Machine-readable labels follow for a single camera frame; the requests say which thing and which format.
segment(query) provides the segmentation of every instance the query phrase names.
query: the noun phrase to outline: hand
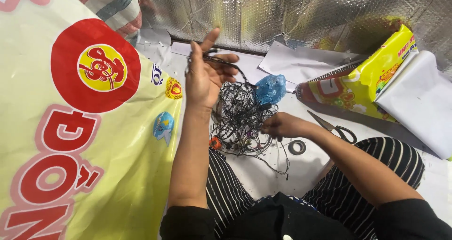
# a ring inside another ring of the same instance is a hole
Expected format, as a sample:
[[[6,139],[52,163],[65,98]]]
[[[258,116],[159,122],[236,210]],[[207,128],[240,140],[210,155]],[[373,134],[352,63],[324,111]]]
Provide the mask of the hand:
[[[321,131],[323,128],[285,112],[278,112],[267,118],[260,130],[263,134],[269,134],[272,139],[277,138],[280,142],[283,137],[312,139],[313,133]]]
[[[204,62],[202,53],[208,51],[218,38],[220,29],[216,28],[206,35],[201,45],[192,41],[192,54],[189,72],[186,77],[187,105],[190,107],[201,107],[211,110],[217,101],[220,88],[223,83],[236,80],[233,75],[237,75],[238,70],[225,64]],[[218,58],[229,63],[235,63],[239,57],[235,54],[217,54]]]

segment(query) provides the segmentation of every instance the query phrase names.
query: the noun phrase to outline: striped pants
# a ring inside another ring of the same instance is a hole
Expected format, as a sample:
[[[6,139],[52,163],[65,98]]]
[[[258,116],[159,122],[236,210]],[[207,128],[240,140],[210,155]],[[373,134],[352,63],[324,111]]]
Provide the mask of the striped pants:
[[[411,187],[416,189],[419,186],[424,164],[413,147],[389,137],[366,139],[355,146],[384,163]],[[254,203],[229,167],[225,156],[211,148],[206,195],[208,208],[215,211],[217,239],[221,238],[236,217]],[[340,221],[359,239],[376,239],[372,226],[375,207],[358,193],[336,165],[302,200],[323,215]]]

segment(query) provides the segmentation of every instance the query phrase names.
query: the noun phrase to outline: bubble wrap insulation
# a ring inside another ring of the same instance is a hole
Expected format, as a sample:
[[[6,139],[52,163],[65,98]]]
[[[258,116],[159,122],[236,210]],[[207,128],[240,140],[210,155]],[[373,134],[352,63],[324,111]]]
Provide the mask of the bubble wrap insulation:
[[[143,27],[201,41],[213,27],[218,46],[267,52],[274,40],[339,52],[372,53],[400,24],[452,75],[451,0],[141,0]]]

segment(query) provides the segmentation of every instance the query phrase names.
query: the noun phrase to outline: blue plastic bag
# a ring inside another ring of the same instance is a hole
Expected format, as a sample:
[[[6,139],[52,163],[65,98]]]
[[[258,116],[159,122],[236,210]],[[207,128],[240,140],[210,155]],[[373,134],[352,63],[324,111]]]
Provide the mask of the blue plastic bag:
[[[256,85],[256,100],[261,105],[277,104],[286,95],[286,77],[284,75],[268,75]]]

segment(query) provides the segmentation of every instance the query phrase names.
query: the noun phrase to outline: black sleeve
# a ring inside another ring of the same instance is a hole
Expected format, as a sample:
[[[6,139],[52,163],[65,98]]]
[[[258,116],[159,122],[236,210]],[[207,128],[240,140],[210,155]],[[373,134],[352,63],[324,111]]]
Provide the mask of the black sleeve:
[[[215,222],[208,209],[198,207],[170,207],[160,224],[162,240],[214,240]]]
[[[440,220],[422,199],[405,199],[383,204],[374,214],[378,240],[451,240],[452,229]]]

